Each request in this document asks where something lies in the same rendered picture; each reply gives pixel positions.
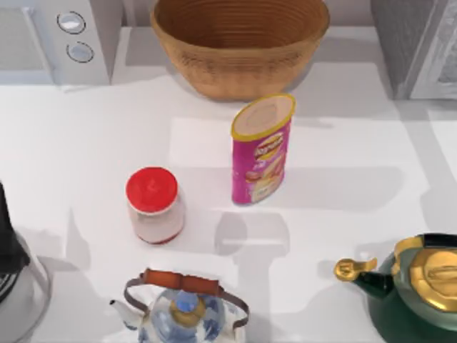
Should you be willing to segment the pink and yellow can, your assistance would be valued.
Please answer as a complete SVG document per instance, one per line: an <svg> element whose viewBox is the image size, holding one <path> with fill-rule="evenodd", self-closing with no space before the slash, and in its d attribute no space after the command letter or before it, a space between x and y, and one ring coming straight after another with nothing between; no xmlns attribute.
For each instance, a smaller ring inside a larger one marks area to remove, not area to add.
<svg viewBox="0 0 457 343"><path fill-rule="evenodd" d="M272 195L285 175L296 99L272 94L245 106L231 124L232 187L236 204L255 204Z"/></svg>

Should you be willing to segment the woven brown basket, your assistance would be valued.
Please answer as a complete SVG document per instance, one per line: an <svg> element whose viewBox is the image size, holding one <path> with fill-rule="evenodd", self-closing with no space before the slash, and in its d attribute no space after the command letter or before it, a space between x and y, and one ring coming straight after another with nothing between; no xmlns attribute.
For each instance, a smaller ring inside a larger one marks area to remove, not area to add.
<svg viewBox="0 0 457 343"><path fill-rule="evenodd" d="M200 94L254 100L305 69L330 24L323 0L158 0L151 26Z"/></svg>

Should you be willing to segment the red lidded white jar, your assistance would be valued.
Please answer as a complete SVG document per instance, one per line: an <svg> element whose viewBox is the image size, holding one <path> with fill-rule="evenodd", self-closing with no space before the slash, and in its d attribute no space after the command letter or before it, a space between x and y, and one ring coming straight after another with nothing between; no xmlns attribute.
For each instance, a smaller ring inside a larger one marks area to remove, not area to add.
<svg viewBox="0 0 457 343"><path fill-rule="evenodd" d="M135 171L126 182L133 230L142 241L160 245L175 239L185 224L185 204L176 177L160 166Z"/></svg>

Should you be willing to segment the silver and black kettle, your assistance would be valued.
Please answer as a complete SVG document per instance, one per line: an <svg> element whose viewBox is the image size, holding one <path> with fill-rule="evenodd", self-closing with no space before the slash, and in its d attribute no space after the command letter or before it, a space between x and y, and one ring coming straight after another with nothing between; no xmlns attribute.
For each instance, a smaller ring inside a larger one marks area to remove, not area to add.
<svg viewBox="0 0 457 343"><path fill-rule="evenodd" d="M47 268L13 228L0 182L0 343L29 343L51 293Z"/></svg>

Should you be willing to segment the round microwave knob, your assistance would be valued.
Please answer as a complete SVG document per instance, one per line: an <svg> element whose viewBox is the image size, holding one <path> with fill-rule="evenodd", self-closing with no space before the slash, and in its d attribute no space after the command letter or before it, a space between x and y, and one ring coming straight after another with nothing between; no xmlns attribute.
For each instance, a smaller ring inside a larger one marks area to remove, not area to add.
<svg viewBox="0 0 457 343"><path fill-rule="evenodd" d="M82 15L75 11L59 14L56 17L59 28L67 34L77 35L86 28L86 21Z"/></svg>
<svg viewBox="0 0 457 343"><path fill-rule="evenodd" d="M67 56L76 63L86 64L94 58L94 50L86 43L77 41L66 46Z"/></svg>

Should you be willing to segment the blue and white teapot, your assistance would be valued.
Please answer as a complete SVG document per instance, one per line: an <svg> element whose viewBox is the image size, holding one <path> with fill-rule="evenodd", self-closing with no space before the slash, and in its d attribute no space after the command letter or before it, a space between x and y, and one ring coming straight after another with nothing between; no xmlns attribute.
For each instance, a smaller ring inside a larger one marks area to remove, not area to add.
<svg viewBox="0 0 457 343"><path fill-rule="evenodd" d="M137 343L247 343L250 309L217 280L146 269L109 304Z"/></svg>

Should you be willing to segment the green and gold kettle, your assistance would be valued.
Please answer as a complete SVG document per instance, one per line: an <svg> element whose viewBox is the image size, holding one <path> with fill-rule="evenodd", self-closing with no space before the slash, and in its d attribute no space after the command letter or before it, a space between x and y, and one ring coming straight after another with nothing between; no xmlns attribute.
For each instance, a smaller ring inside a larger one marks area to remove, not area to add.
<svg viewBox="0 0 457 343"><path fill-rule="evenodd" d="M341 259L333 273L367 294L385 343L457 343L456 234L408 237L382 265Z"/></svg>

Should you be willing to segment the pale microwave oven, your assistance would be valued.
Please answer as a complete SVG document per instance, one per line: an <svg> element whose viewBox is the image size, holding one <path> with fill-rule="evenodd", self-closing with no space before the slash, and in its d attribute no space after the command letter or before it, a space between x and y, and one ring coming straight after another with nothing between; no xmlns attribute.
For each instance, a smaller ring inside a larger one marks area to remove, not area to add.
<svg viewBox="0 0 457 343"><path fill-rule="evenodd" d="M75 11L86 21L77 35L56 17ZM122 0L0 0L0 85L98 86L111 82L124 16ZM66 46L94 50L86 64L72 61Z"/></svg>

